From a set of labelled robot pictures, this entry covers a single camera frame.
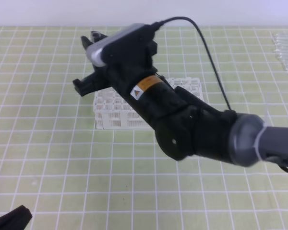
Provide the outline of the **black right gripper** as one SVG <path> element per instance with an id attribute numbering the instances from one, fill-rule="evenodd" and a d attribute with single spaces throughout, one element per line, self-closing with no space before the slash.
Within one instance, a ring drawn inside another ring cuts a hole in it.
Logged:
<path id="1" fill-rule="evenodd" d="M 135 52 L 139 63 L 101 67 L 97 72 L 155 131 L 161 150 L 176 161 L 198 155 L 231 163 L 228 138 L 235 113 L 218 111 L 182 87 L 172 88 L 152 64 L 155 41 L 138 41 L 127 49 Z M 96 73 L 72 83 L 81 97 L 98 91 Z"/>

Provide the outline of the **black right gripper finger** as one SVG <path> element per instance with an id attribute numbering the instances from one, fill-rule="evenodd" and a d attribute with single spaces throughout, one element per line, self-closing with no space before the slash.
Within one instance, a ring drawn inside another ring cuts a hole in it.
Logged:
<path id="1" fill-rule="evenodd" d="M 81 43 L 82 43 L 82 46 L 83 46 L 83 48 L 85 49 L 85 50 L 87 50 L 87 48 L 90 46 L 90 45 L 92 45 L 93 43 L 92 43 L 92 41 L 91 41 L 91 37 L 90 38 L 88 38 L 87 36 L 81 36 Z"/>

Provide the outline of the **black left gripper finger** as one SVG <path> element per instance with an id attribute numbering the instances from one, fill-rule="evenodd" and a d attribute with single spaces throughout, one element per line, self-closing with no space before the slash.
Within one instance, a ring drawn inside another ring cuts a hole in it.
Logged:
<path id="1" fill-rule="evenodd" d="M 0 217 L 0 230 L 24 230 L 32 217 L 30 210 L 21 205 Z"/>

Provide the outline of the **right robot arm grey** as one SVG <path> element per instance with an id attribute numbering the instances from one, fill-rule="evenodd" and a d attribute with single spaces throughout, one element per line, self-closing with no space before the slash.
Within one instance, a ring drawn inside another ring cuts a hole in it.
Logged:
<path id="1" fill-rule="evenodd" d="M 257 115 L 219 111 L 186 89 L 171 87 L 153 66 L 157 43 L 134 45 L 132 62 L 95 67 L 82 80 L 73 81 L 85 96 L 113 88 L 154 130 L 162 151 L 181 161 L 197 155 L 242 167 L 259 161 L 277 164 L 288 173 L 288 127 L 267 126 Z"/>

